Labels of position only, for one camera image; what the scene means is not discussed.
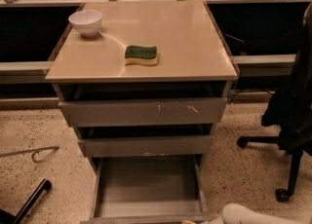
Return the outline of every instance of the desk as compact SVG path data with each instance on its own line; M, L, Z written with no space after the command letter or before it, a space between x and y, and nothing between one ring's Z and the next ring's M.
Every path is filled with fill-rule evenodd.
M235 69L202 1L87 3L94 37L74 29L46 80L97 174L84 223L208 218L200 169ZM128 45L155 45L155 66L124 65Z

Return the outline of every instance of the white bowl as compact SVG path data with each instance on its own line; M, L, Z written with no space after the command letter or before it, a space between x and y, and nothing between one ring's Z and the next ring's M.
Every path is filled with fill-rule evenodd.
M72 14L69 22L80 34L93 36L101 27L102 14L96 10L83 10Z

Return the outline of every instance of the green scouring pad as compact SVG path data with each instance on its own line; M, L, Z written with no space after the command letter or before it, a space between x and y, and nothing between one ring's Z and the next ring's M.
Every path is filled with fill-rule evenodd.
M128 46L125 51L126 64L155 65L157 64L157 48Z

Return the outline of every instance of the speckled floor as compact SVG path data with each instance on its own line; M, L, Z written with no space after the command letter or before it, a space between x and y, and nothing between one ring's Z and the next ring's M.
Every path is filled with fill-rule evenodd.
M237 203L262 213L309 223L312 158L303 155L295 194L288 203L281 204L276 202L274 190L287 186L290 157L275 145L257 144L245 150L236 146L241 135L278 133L277 127L260 125L265 101L241 103L241 99L226 107L202 168L209 214L216 216L226 204ZM1 153L59 146L56 152L42 152L40 163L34 163L29 153L0 158L0 208L12 214L18 212L43 178L53 184L23 223L71 224L89 219L95 174L56 105L56 100L0 101Z

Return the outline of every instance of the chair leg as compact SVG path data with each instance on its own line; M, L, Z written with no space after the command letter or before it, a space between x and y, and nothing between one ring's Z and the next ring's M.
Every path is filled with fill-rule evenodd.
M37 189L32 193L28 201L24 204L24 206L20 209L19 213L16 216L16 220L14 224L19 224L23 218L27 215L31 207L35 204L37 199L40 197L41 193L44 190L51 189L51 182L49 180L43 179Z
M275 197L278 202L288 202L291 195L294 193L296 179L299 173L300 161L303 151L300 150L292 154L292 164L289 178L289 188L286 189L277 189L275 191Z
M276 136L241 136L236 144L244 149L249 142L258 142L258 143L269 143L276 144L277 137Z

